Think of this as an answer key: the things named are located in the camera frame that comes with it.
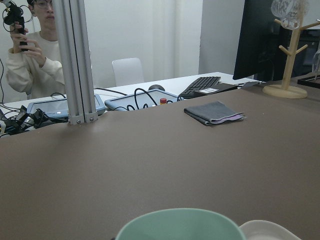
black keyboard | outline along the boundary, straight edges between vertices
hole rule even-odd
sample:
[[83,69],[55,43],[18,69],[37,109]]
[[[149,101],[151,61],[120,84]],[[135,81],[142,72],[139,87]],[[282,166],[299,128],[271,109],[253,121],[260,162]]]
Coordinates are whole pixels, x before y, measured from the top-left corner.
[[179,94],[180,97],[184,99],[194,98],[194,92],[196,90],[208,89],[219,83],[221,77],[219,76],[202,76],[191,83],[182,93]]

black mouse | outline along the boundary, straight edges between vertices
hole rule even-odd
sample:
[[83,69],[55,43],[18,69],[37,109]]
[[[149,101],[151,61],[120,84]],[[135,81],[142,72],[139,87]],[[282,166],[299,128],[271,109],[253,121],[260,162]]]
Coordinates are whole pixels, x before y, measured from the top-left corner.
[[151,85],[151,86],[149,87],[149,90],[152,90],[152,89],[159,89],[159,90],[165,91],[164,87],[161,86],[161,85],[158,85],[158,84]]

gray cloth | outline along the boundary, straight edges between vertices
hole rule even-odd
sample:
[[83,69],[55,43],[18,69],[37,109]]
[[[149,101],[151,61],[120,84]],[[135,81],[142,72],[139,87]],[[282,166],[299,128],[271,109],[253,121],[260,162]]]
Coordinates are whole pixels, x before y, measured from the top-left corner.
[[216,125],[243,120],[243,112],[235,112],[220,101],[200,106],[189,106],[184,112],[204,125]]

man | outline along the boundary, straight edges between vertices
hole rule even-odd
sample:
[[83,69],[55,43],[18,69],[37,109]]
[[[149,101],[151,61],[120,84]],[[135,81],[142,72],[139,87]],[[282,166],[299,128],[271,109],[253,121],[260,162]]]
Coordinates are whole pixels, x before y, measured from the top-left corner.
[[20,34],[18,23],[11,26],[13,48],[6,62],[8,84],[28,99],[65,94],[59,42],[52,0],[27,0],[29,9],[40,22],[41,31]]

round wooden base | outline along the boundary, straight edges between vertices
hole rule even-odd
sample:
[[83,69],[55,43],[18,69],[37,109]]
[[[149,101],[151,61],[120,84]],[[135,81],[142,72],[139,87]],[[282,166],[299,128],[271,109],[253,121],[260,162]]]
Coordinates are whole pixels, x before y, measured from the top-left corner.
[[304,99],[308,96],[307,91],[302,88],[289,86],[284,90],[280,84],[265,86],[262,91],[265,94],[286,99]]

